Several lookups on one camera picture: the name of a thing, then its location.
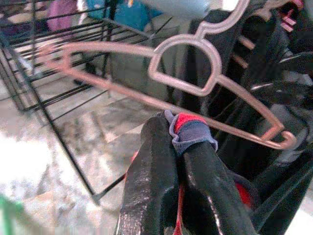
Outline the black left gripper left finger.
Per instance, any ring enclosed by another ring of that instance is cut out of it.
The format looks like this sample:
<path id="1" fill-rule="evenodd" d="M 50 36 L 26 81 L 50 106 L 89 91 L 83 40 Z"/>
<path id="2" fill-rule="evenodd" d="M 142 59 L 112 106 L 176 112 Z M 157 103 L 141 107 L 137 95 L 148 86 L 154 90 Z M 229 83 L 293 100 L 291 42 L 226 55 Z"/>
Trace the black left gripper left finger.
<path id="1" fill-rule="evenodd" d="M 176 226 L 179 178 L 165 116 L 150 117 L 140 140 L 126 173 L 116 235 L 162 235 Z"/>

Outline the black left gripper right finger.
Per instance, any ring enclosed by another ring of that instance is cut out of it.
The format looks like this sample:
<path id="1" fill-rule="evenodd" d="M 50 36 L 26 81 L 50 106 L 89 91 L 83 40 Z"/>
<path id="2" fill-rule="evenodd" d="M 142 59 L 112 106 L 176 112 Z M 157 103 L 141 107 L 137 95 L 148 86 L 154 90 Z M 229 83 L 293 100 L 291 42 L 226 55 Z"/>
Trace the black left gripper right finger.
<path id="1" fill-rule="evenodd" d="M 164 112 L 182 188 L 178 219 L 191 235 L 254 235 L 235 182 L 217 156 L 218 143 L 203 118 Z"/>

